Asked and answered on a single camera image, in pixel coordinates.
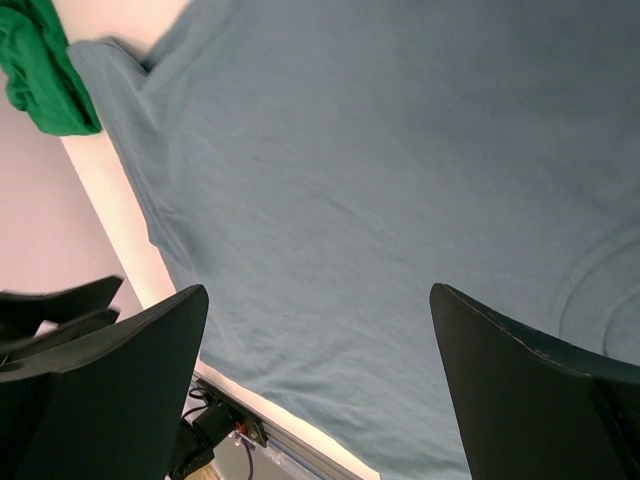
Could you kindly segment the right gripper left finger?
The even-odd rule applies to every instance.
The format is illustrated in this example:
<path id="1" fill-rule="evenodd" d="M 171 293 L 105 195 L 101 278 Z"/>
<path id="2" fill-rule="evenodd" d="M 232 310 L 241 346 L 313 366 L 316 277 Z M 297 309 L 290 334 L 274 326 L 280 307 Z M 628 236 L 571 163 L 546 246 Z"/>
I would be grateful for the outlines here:
<path id="1" fill-rule="evenodd" d="M 164 478 L 207 309 L 194 285 L 2 366 L 2 478 Z"/>

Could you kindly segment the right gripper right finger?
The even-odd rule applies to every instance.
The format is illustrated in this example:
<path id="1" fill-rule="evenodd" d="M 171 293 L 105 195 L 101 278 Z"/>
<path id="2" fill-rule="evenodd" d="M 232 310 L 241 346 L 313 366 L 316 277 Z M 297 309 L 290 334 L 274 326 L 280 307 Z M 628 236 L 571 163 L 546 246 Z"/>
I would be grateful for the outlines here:
<path id="1" fill-rule="evenodd" d="M 475 479 L 636 479 L 639 369 L 512 320 L 445 284 L 430 292 Z"/>

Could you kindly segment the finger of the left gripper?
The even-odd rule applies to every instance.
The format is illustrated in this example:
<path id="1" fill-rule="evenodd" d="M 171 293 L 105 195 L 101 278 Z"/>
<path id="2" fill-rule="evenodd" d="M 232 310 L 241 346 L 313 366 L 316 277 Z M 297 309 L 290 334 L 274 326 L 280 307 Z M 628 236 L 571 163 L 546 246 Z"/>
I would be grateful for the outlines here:
<path id="1" fill-rule="evenodd" d="M 58 292 L 26 294 L 1 292 L 1 323 L 27 325 L 38 320 L 62 323 L 106 309 L 124 282 L 111 275 Z"/>
<path id="2" fill-rule="evenodd" d="M 107 308 L 75 318 L 45 333 L 1 344 L 1 362 L 9 363 L 76 340 L 114 324 L 120 311 Z"/>

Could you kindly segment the blue-grey t-shirt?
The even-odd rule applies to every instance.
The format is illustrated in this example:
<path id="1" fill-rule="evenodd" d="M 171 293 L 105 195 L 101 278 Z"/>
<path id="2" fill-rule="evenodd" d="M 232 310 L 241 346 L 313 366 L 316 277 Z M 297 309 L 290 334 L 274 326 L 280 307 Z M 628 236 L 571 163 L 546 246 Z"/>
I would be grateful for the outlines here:
<path id="1" fill-rule="evenodd" d="M 385 479 L 469 475 L 450 284 L 639 359 L 635 1 L 193 1 L 70 46 L 204 362 Z"/>

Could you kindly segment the green folded t-shirt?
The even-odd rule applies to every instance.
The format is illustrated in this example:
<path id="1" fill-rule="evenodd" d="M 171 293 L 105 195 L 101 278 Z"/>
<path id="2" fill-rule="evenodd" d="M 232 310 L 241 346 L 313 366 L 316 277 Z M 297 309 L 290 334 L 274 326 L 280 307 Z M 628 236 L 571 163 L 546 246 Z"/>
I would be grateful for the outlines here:
<path id="1" fill-rule="evenodd" d="M 51 1 L 1 3 L 1 69 L 9 103 L 45 134 L 94 135 L 101 124 L 67 47 Z"/>

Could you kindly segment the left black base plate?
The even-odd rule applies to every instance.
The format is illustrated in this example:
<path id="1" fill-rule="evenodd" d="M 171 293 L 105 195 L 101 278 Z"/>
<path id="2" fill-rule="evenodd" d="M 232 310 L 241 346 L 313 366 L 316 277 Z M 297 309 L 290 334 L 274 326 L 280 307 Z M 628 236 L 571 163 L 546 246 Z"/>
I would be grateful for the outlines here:
<path id="1" fill-rule="evenodd" d="M 166 475 L 169 479 L 187 479 L 215 459 L 214 450 L 226 438 L 239 441 L 247 461 L 247 478 L 255 477 L 252 450 L 267 446 L 263 421 L 237 401 L 223 394 L 203 379 L 193 379 L 187 400 L 200 404 L 182 414 Z"/>

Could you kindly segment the aluminium mounting rail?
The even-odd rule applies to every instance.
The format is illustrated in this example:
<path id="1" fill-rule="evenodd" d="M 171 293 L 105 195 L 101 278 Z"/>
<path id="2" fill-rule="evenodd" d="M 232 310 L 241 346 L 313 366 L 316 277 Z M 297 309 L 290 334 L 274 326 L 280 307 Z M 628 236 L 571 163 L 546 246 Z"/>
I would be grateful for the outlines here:
<path id="1" fill-rule="evenodd" d="M 194 382 L 239 415 L 236 442 L 271 460 L 295 479 L 378 479 L 380 474 L 309 423 L 240 386 L 203 362 Z"/>

